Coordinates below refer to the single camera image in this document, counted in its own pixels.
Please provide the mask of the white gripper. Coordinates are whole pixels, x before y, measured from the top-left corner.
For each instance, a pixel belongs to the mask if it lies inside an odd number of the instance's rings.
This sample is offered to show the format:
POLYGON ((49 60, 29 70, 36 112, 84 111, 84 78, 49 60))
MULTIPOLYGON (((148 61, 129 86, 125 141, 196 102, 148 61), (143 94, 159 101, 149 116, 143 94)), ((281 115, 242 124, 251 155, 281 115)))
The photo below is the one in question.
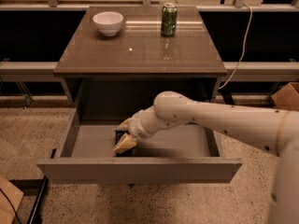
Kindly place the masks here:
POLYGON ((151 138, 156 130, 156 114, 153 110, 140 110, 131 118, 123 121, 117 128, 118 131, 125 133, 118 141, 113 151, 117 154, 122 154, 127 150, 134 148, 137 145, 137 139, 146 140, 151 138))

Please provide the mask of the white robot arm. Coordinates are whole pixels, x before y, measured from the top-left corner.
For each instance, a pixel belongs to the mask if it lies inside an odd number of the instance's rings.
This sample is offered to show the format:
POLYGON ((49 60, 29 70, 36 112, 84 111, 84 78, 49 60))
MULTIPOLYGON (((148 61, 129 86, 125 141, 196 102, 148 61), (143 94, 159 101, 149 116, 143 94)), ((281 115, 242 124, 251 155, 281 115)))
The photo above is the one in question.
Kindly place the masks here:
POLYGON ((193 122, 279 157, 268 224, 299 223, 299 112, 194 101, 174 91, 120 124, 114 151, 135 147, 161 130, 193 122))

